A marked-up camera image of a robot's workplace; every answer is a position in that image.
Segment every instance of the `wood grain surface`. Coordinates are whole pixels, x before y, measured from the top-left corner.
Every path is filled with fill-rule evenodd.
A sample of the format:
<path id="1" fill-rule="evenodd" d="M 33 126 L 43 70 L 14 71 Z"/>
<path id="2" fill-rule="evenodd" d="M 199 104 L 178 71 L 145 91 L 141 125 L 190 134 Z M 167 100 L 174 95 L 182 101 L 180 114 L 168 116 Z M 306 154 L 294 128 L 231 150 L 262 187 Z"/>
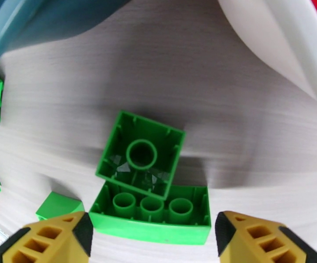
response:
<path id="1" fill-rule="evenodd" d="M 186 131 L 176 184 L 288 225 L 317 250 L 317 102 L 256 58 L 216 0 L 133 0 L 80 36 L 5 54 L 0 227 L 36 220 L 51 190 L 88 211 L 120 109 Z M 219 262 L 205 246 L 94 234 L 90 262 Z"/>

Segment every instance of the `upside-down lego brick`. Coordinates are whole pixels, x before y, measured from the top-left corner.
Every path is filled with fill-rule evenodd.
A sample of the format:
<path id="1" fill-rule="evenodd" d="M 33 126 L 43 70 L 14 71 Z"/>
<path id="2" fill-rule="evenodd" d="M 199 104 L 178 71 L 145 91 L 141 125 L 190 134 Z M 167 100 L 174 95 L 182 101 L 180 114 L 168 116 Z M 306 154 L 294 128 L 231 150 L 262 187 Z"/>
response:
<path id="1" fill-rule="evenodd" d="M 80 200 L 51 192 L 36 212 L 39 220 L 46 220 L 53 217 L 85 211 Z"/>
<path id="2" fill-rule="evenodd" d="M 184 138 L 184 131 L 121 111 L 96 175 L 132 191 L 165 200 Z"/>
<path id="3" fill-rule="evenodd" d="M 317 252 L 284 224 L 244 214 L 218 214 L 221 263 L 317 263 Z"/>

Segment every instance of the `white bowl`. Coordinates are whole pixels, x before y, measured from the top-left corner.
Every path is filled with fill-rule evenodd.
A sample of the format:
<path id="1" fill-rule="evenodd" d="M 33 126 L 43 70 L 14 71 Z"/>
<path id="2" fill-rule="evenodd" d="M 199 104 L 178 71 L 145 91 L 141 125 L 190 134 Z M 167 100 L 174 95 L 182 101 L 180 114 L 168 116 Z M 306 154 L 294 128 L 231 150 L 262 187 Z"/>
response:
<path id="1" fill-rule="evenodd" d="M 317 99 L 317 10 L 311 0 L 218 0 L 242 41 Z"/>

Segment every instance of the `teal plastic container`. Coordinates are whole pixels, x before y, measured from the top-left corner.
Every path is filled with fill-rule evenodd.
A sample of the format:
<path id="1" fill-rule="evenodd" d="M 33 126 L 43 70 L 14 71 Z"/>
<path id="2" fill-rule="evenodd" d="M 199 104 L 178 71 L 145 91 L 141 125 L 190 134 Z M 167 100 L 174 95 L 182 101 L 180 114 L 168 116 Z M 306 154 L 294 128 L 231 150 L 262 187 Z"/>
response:
<path id="1" fill-rule="evenodd" d="M 96 26 L 130 0 L 0 0 L 0 56 Z"/>

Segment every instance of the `white table surface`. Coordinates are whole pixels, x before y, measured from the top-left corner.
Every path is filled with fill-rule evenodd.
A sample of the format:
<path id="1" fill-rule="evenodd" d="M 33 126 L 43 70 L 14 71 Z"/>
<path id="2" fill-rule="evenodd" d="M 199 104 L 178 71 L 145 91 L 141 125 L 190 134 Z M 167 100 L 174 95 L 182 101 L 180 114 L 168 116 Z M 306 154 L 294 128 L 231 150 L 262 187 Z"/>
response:
<path id="1" fill-rule="evenodd" d="M 186 131 L 176 184 L 223 210 L 280 221 L 317 250 L 317 102 L 256 58 L 216 0 L 133 0 L 72 39 L 5 54 L 0 227 L 36 220 L 51 190 L 88 211 L 120 109 Z M 90 262 L 219 262 L 204 246 L 95 233 Z"/>

